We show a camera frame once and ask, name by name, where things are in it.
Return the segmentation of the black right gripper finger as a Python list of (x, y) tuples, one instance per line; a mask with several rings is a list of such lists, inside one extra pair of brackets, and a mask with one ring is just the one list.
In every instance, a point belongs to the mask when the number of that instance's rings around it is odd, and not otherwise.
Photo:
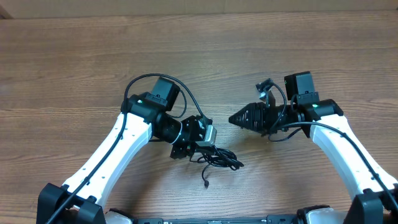
[(261, 132), (261, 126), (257, 121), (251, 121), (251, 120), (242, 120), (242, 121), (236, 121), (236, 120), (231, 120), (231, 124), (234, 124), (236, 126), (239, 126), (240, 128), (243, 129), (248, 129), (257, 133)]
[(259, 103), (249, 103), (229, 117), (229, 122), (252, 122), (261, 119), (261, 106)]

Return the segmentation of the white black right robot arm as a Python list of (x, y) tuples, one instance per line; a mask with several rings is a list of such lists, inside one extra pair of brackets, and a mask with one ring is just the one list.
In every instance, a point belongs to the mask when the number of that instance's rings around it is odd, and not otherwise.
[(332, 100), (321, 100), (310, 72), (284, 78), (283, 104), (275, 104), (271, 79), (256, 84), (260, 102), (250, 103), (229, 117), (231, 124), (271, 136), (294, 128), (303, 131), (327, 156), (351, 198), (348, 211), (329, 205), (297, 210), (268, 223), (397, 223), (397, 179), (368, 153), (352, 131), (343, 110)]

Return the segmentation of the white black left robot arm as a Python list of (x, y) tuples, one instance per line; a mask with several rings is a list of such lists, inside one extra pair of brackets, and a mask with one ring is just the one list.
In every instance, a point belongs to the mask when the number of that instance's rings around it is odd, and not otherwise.
[(120, 210), (104, 212), (110, 193), (127, 165), (156, 137), (172, 145), (173, 159), (211, 152), (216, 129), (203, 113), (183, 121), (169, 115), (185, 85), (175, 77), (156, 74), (150, 92), (124, 95), (121, 112), (105, 140), (62, 186), (47, 184), (38, 197), (37, 223), (134, 223)]

